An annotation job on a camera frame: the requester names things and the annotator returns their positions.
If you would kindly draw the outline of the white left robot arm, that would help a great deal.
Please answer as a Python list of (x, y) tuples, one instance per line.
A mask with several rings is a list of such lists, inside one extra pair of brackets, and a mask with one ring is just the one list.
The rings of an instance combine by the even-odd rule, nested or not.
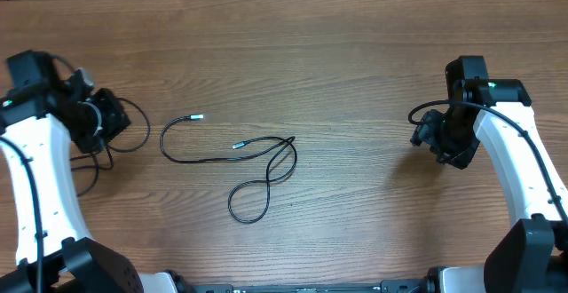
[(124, 99), (103, 88), (28, 84), (1, 101), (1, 148), (18, 219), (17, 267), (3, 292), (180, 292), (170, 272), (139, 273), (96, 242), (84, 221), (70, 147), (95, 156), (130, 123)]

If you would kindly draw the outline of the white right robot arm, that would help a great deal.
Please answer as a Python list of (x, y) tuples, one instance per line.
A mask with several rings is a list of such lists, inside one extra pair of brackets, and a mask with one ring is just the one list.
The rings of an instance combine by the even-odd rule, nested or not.
[(441, 267), (431, 292), (565, 292), (567, 188), (534, 120), (532, 101), (518, 80), (479, 76), (447, 82), (448, 109), (422, 104), (411, 142), (429, 145), (438, 162), (469, 165), (477, 147), (490, 156), (508, 207), (511, 228), (481, 266)]

